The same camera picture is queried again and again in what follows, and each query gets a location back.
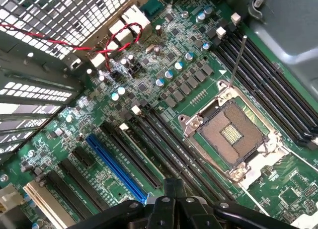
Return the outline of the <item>RAM slot black latches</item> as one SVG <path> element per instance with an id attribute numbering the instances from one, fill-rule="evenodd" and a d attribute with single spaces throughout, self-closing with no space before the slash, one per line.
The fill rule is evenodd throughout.
<path id="1" fill-rule="evenodd" d="M 132 117 L 127 121 L 131 132 L 146 148 L 149 153 L 167 170 L 171 175 L 181 178 L 187 185 L 188 189 L 194 195 L 207 198 L 205 191 L 197 185 L 193 179 L 192 171 L 183 164 L 178 157 L 173 156 L 170 147 L 158 135 L 154 135 L 140 120 Z"/>

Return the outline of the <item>RAM slot white latches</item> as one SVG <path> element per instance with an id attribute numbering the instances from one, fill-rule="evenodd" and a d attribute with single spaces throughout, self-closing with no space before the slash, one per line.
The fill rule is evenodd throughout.
<path id="1" fill-rule="evenodd" d="M 165 141 L 169 145 L 172 155 L 178 157 L 192 171 L 195 183 L 203 188 L 209 203 L 230 197 L 212 172 L 199 159 L 193 148 L 184 142 L 182 137 L 153 108 L 148 104 L 134 105 L 131 107 L 131 113 L 134 114 L 133 117 L 145 124 L 152 134 L 158 135 Z"/>
<path id="2" fill-rule="evenodd" d="M 163 181 L 171 175 L 169 168 L 152 146 L 128 124 L 121 124 L 119 129 L 128 141 L 129 154 L 140 174 L 154 189 L 163 189 Z"/>
<path id="3" fill-rule="evenodd" d="M 318 101 L 253 40 L 247 39 L 239 57 L 243 34 L 236 29 L 223 38 L 215 36 L 216 56 L 295 144 L 318 149 Z"/>

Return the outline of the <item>blue expansion slot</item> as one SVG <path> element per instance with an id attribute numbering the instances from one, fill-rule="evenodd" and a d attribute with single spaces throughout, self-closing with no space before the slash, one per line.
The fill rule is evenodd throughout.
<path id="1" fill-rule="evenodd" d="M 111 171 L 122 181 L 136 200 L 145 204 L 148 199 L 147 194 L 142 190 L 138 183 L 135 182 L 124 167 L 121 166 L 118 160 L 116 160 L 115 157 L 108 152 L 107 148 L 101 143 L 101 141 L 94 134 L 88 135 L 85 141 L 111 169 Z"/>

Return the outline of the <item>CPU socket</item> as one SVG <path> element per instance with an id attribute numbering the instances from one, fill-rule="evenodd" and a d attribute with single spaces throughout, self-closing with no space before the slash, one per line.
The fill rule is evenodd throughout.
<path id="1" fill-rule="evenodd" d="M 237 87 L 225 80 L 219 93 L 192 116 L 178 117 L 183 134 L 196 151 L 231 183 L 248 189 L 266 166 L 289 154 L 282 136 Z M 228 165 L 222 170 L 193 138 L 198 133 Z"/>

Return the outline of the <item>short black expansion slot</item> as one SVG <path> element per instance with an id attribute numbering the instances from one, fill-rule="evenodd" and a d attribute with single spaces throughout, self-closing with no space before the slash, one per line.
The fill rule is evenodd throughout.
<path id="1" fill-rule="evenodd" d="M 85 168 L 91 167 L 95 162 L 93 157 L 80 146 L 75 147 L 72 154 Z"/>

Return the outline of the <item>green Dell motherboard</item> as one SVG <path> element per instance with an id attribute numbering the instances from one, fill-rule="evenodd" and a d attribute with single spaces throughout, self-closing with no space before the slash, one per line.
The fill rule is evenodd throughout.
<path id="1" fill-rule="evenodd" d="M 194 195 L 183 182 L 188 196 L 203 198 L 209 206 L 218 201 L 232 201 L 299 229 L 318 229 L 318 149 L 295 144 L 236 77 L 233 86 L 241 90 L 281 134 L 283 144 L 289 151 L 273 166 L 262 169 L 261 176 L 248 189 L 231 183 L 210 166 L 184 136 L 178 120 L 181 114 L 192 116 L 217 95 L 218 81 L 230 82 L 231 71 L 215 54 L 212 41 L 215 36 L 223 38 L 231 31 L 241 29 L 243 35 L 273 55 L 293 78 L 292 72 L 257 35 L 248 35 L 243 15 L 236 10 L 226 10 L 224 1 L 212 0 L 201 12 L 196 12 L 192 7 L 189 10 L 175 8 L 172 14 L 182 18 L 181 26 L 186 30 L 190 30 L 192 24 L 198 24 L 199 32 L 204 33 L 204 36 L 195 40 L 192 47 L 181 46 L 180 40 L 169 43 L 170 36 L 177 34 L 177 31 L 168 32 L 170 24 L 165 19 L 165 10 L 149 20 L 152 33 L 147 36 L 143 35 L 143 28 L 138 23 L 127 24 L 124 20 L 117 22 L 110 28 L 110 40 L 100 52 L 105 56 L 105 63 L 95 68 L 89 60 L 90 67 L 84 70 L 81 77 L 75 78 L 82 85 L 81 95 L 76 99 L 79 108 L 68 107 L 58 111 L 56 107 L 48 106 L 35 110 L 40 116 L 51 114 L 54 117 L 32 138 L 30 145 L 22 148 L 16 158 L 0 166 L 0 189 L 12 184 L 25 200 L 24 204 L 0 214 L 0 229 L 56 229 L 23 190 L 23 186 L 32 180 L 40 187 L 45 187 L 76 224 L 83 221 L 47 180 L 50 171 L 58 173 L 93 216 L 101 213 L 59 167 L 59 163 L 65 159 L 77 168 L 110 208 L 128 200 L 136 200 L 87 144 L 85 140 L 90 134 L 101 141 L 147 194 L 144 205 L 163 196 L 164 188 L 154 189 L 99 127 L 103 122 L 109 123 L 128 142 L 119 126 L 128 124 L 127 121 L 134 116 L 131 113 L 132 106 L 146 104 L 193 148 L 230 195 L 227 199 L 209 203 L 206 198 Z M 18 82 L 24 77 L 21 68 L 25 65 L 43 72 L 43 67 L 35 63 L 34 58 L 27 59 L 0 49 L 0 73 L 6 71 Z M 193 138 L 222 170 L 229 169 L 198 133 Z M 91 167 L 85 168 L 72 154 L 72 150 L 78 146 L 95 160 Z"/>

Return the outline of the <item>cream expansion slot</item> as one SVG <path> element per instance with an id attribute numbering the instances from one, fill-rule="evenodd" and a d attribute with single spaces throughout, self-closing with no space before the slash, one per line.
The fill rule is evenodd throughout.
<path id="1" fill-rule="evenodd" d="M 40 187 L 37 182 L 32 180 L 23 186 L 23 190 L 56 229 L 67 229 L 76 224 L 75 220 L 45 187 Z"/>

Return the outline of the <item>white power connector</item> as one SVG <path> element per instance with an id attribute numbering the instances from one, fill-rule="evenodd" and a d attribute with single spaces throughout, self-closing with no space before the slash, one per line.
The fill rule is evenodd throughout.
<path id="1" fill-rule="evenodd" d="M 12 184 L 0 189 L 0 214 L 24 203 L 24 198 Z"/>

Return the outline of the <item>thin metal locking lever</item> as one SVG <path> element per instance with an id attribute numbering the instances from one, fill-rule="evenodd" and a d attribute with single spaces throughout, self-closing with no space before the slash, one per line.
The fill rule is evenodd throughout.
<path id="1" fill-rule="evenodd" d="M 237 56 L 237 59 L 236 59 L 236 62 L 235 62 L 234 68 L 233 68 L 232 76 L 231 76 L 231 79 L 230 79 L 230 82 L 229 82 L 229 83 L 230 83 L 229 87 L 232 87 L 232 86 L 233 86 L 234 79 L 235 79 L 235 74 L 236 74 L 236 72 L 237 72 L 237 70 L 238 70 L 239 63 L 240 63 L 240 60 L 241 60 L 243 51 L 244 51 L 244 49 L 245 49 L 245 45 L 246 45 L 247 39 L 248 39 L 248 36 L 247 36 L 247 35 L 244 35 L 243 38 L 242 38 L 240 50 L 239 50 L 239 52 L 238 52 L 238 56 Z"/>

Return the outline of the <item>blue rear port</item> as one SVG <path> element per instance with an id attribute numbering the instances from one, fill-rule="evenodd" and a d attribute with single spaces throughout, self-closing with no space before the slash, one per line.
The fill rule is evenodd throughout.
<path id="1" fill-rule="evenodd" d="M 149 0 L 140 7 L 140 10 L 148 19 L 153 19 L 163 8 L 164 4 L 160 0 Z"/>

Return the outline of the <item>open metal PC case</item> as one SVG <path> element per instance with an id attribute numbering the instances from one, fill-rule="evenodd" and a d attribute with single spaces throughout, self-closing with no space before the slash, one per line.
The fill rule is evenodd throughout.
<path id="1" fill-rule="evenodd" d="M 0 110 L 16 109 L 0 117 L 0 166 L 16 158 L 30 145 L 53 115 L 40 116 L 35 110 L 56 107 L 79 108 L 76 101 L 82 85 L 75 81 L 90 67 L 88 53 L 100 53 L 110 40 L 110 28 L 122 22 L 122 14 L 132 5 L 139 9 L 149 0 L 0 0 L 0 49 L 18 54 L 43 67 L 21 68 L 24 77 L 15 82 L 8 72 L 0 73 Z M 199 25 L 190 30 L 182 18 L 172 14 L 177 8 L 201 12 L 212 0 L 160 0 L 170 24 L 168 42 L 180 40 L 192 47 L 203 37 Z M 318 101 L 318 0 L 215 0 L 225 1 L 226 10 L 243 15 L 249 36 L 260 40 L 289 68 L 308 94 Z M 37 127 L 30 121 L 42 120 Z"/>

